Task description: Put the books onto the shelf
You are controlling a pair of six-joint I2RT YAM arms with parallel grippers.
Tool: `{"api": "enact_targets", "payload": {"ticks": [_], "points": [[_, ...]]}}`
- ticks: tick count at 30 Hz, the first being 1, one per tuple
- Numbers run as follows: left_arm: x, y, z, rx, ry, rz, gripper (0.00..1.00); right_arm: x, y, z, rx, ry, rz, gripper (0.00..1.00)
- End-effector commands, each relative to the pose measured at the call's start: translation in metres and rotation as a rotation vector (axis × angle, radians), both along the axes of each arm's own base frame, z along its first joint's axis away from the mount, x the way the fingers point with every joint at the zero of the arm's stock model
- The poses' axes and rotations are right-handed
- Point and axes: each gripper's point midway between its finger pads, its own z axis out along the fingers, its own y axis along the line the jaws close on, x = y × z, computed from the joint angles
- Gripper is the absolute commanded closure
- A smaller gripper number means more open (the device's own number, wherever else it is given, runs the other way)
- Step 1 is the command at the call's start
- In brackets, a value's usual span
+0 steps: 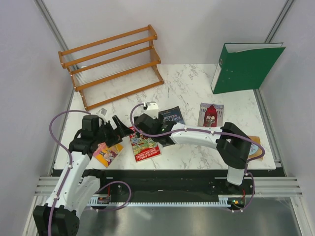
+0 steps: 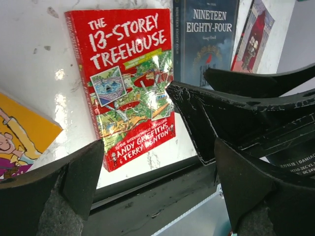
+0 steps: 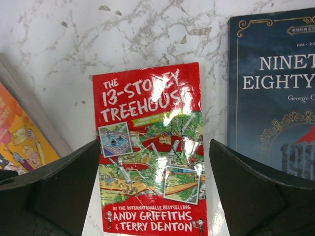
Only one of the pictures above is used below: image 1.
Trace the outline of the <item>red Treehouse book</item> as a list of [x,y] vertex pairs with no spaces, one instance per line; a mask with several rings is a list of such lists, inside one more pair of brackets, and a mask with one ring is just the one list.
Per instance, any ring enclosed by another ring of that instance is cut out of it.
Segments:
[[138,134],[133,127],[130,127],[130,129],[134,132],[129,138],[136,162],[161,155],[158,143],[154,142],[152,138],[146,138],[142,134]]

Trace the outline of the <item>blue Nineteen Eighty-Four book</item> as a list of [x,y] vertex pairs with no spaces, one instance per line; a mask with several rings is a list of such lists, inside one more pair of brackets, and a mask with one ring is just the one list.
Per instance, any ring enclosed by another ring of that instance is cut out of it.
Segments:
[[176,123],[185,124],[179,106],[164,111],[159,111],[158,120],[160,122],[160,128],[162,128],[165,121],[173,121]]

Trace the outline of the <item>purple castle cover book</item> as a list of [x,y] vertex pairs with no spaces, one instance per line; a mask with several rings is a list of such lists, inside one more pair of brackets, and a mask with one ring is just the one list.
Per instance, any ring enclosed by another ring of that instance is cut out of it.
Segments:
[[197,126],[218,127],[223,126],[224,106],[218,104],[201,103]]

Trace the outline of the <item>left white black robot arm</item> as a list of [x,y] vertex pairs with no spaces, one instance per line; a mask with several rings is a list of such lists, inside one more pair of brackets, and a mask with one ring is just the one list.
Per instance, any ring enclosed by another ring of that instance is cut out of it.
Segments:
[[85,115],[81,129],[74,135],[66,152],[69,155],[62,174],[46,203],[36,206],[33,218],[40,236],[75,236],[80,216],[95,193],[104,193],[108,181],[102,177],[84,176],[98,145],[112,147],[133,131],[117,116],[112,117],[116,128],[98,115]]

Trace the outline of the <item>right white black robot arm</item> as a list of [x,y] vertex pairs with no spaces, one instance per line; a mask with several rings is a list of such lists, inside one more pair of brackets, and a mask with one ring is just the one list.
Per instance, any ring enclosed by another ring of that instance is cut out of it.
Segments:
[[164,146],[189,144],[218,151],[228,166],[227,191],[235,194],[243,188],[252,141],[233,123],[226,122],[219,127],[193,127],[142,114],[134,118],[134,128]]

